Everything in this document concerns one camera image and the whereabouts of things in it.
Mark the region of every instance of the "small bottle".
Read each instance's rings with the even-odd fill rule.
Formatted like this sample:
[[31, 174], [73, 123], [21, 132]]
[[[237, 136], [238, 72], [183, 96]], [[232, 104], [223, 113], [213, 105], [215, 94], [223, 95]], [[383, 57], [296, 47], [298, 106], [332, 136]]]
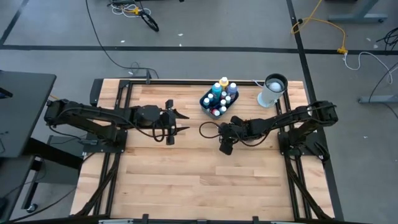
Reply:
[[209, 93], [209, 95], [207, 95], [207, 98], [210, 100], [210, 102], [213, 102], [213, 94]]
[[221, 96], [222, 87], [219, 83], [215, 83], [211, 87], [211, 93], [214, 95], [214, 99], [218, 100]]
[[225, 97], [226, 97], [226, 92], [225, 92], [225, 91], [222, 91], [222, 92], [221, 92], [221, 99], [225, 99]]
[[223, 90], [226, 90], [229, 81], [226, 77], [223, 77], [219, 80], [219, 83], [220, 83], [221, 87], [223, 87]]
[[225, 101], [226, 101], [227, 105], [230, 104], [231, 103], [231, 97], [230, 96], [226, 96], [225, 97]]
[[205, 98], [205, 99], [203, 100], [203, 107], [204, 107], [204, 108], [207, 108], [207, 107], [209, 107], [209, 104], [210, 104], [209, 98]]
[[231, 83], [228, 87], [228, 94], [231, 97], [231, 100], [233, 101], [236, 96], [236, 92], [238, 91], [238, 88], [236, 87], [235, 83]]
[[221, 105], [221, 106], [225, 106], [225, 104], [226, 104], [226, 100], [221, 100], [221, 101], [220, 101], [220, 105]]
[[225, 106], [222, 106], [222, 107], [220, 108], [220, 113], [223, 114], [223, 113], [225, 113], [225, 111], [226, 111], [226, 107], [225, 107]]
[[220, 111], [218, 111], [218, 109], [212, 110], [211, 113], [214, 114], [214, 116], [219, 116], [220, 115]]

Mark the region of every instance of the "gray floor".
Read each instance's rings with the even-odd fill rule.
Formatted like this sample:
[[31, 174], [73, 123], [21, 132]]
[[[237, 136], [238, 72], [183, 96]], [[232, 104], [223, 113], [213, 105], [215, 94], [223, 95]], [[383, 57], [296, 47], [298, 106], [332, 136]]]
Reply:
[[[0, 34], [6, 29], [21, 0], [0, 1]], [[293, 0], [298, 17], [308, 16], [315, 0]], [[289, 34], [291, 25], [285, 1], [276, 0], [177, 0], [145, 2], [159, 23], [160, 32], [148, 29], [141, 19], [116, 16], [105, 0], [89, 0], [94, 23], [103, 45], [120, 46], [199, 46], [296, 48]], [[352, 5], [324, 2], [316, 17], [351, 10]], [[394, 12], [397, 1], [381, 1], [374, 12], [389, 13], [383, 24], [344, 24], [347, 48], [374, 49], [374, 41], [398, 26]], [[342, 35], [329, 25], [313, 22], [302, 32], [306, 49], [337, 49]], [[7, 45], [94, 45], [97, 46], [83, 1], [30, 0], [6, 41]], [[377, 44], [378, 50], [384, 46]], [[161, 78], [262, 79], [270, 73], [284, 74], [289, 80], [303, 80], [298, 54], [247, 52], [110, 52], [115, 61], [128, 66], [138, 62], [158, 71]], [[366, 223], [393, 223], [398, 207], [398, 120], [383, 105], [359, 105], [356, 100], [368, 95], [383, 75], [384, 68], [363, 56], [360, 71], [348, 70], [340, 55], [307, 55], [314, 88], [319, 100], [338, 106], [339, 122], [326, 128], [336, 183], [345, 219]], [[349, 64], [356, 67], [356, 55]], [[380, 56], [388, 66], [398, 56]], [[23, 51], [0, 50], [0, 69], [43, 72], [57, 75], [53, 94], [88, 103], [94, 78], [128, 76], [100, 51]], [[395, 93], [382, 82], [376, 93]], [[61, 131], [77, 135], [66, 126]], [[42, 119], [34, 137], [46, 141], [52, 134]], [[35, 201], [44, 207], [67, 193], [73, 186], [40, 184]], [[31, 218], [65, 217], [73, 196], [56, 207]], [[13, 217], [25, 214], [15, 210]]]

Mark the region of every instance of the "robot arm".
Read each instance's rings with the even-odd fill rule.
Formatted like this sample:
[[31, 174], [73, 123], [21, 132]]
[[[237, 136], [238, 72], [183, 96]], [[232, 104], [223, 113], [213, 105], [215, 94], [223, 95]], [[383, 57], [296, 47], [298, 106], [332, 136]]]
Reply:
[[[243, 121], [237, 116], [231, 118], [229, 124], [221, 123], [218, 133], [220, 135], [220, 151], [231, 155], [233, 144], [241, 141], [246, 146], [257, 146], [262, 143], [270, 131], [294, 123], [303, 124], [299, 128], [287, 132], [291, 145], [305, 141], [305, 137], [319, 127], [331, 126], [338, 121], [335, 105], [328, 101], [314, 102], [308, 106], [299, 106], [296, 109], [268, 119], [250, 119]], [[245, 141], [264, 138], [255, 145]]]
[[[166, 137], [167, 144], [174, 144], [174, 136], [188, 127], [177, 128], [176, 118], [189, 119], [188, 117], [172, 109], [173, 101], [166, 102], [166, 109], [160, 109], [155, 105], [134, 106], [131, 108], [105, 109], [83, 105], [74, 101], [57, 100], [47, 103], [47, 111], [44, 120], [49, 126], [69, 124], [98, 136], [105, 144], [117, 144], [126, 129], [136, 128], [152, 129], [152, 135], [141, 133], [163, 141]], [[101, 126], [92, 121], [107, 121], [111, 124]], [[161, 129], [162, 135], [156, 136], [155, 130]]]

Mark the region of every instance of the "chair wheel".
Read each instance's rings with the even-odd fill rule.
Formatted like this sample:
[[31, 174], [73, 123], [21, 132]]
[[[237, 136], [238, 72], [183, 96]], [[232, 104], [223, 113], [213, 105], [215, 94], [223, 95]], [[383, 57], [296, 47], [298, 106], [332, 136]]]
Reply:
[[32, 204], [29, 206], [29, 208], [26, 210], [26, 212], [27, 212], [27, 213], [32, 213], [32, 212], [36, 211], [37, 207], [38, 207], [37, 204], [32, 203]]

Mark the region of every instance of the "wooden table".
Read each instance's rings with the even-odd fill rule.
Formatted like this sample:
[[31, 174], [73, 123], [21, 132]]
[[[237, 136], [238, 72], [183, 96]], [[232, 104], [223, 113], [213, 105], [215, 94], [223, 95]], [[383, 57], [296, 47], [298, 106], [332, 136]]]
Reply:
[[[118, 79], [104, 80], [98, 106], [113, 108], [118, 83]], [[173, 146], [129, 130], [126, 151], [120, 160], [112, 218], [141, 218], [148, 213], [150, 219], [252, 220], [253, 216], [260, 220], [294, 219], [277, 130], [257, 147], [235, 144], [232, 155], [226, 156], [218, 150], [218, 138], [205, 139], [198, 132], [199, 125], [211, 121], [198, 103], [209, 88], [203, 85], [133, 86], [130, 106], [164, 108], [168, 99], [174, 99], [174, 108], [190, 117], [178, 119], [177, 126], [190, 128], [178, 133]], [[275, 108], [258, 105], [260, 90], [258, 86], [239, 86], [238, 101], [217, 123], [227, 123], [233, 115], [242, 119], [275, 116]], [[288, 93], [292, 108], [308, 104], [302, 82], [289, 82]], [[214, 126], [203, 127], [203, 134], [215, 133]], [[82, 208], [97, 188], [103, 156], [97, 153], [83, 164], [72, 214]], [[303, 156], [302, 164], [308, 191], [325, 213], [333, 217], [321, 161], [315, 156]], [[299, 190], [296, 192], [300, 216], [304, 217], [301, 194]]]

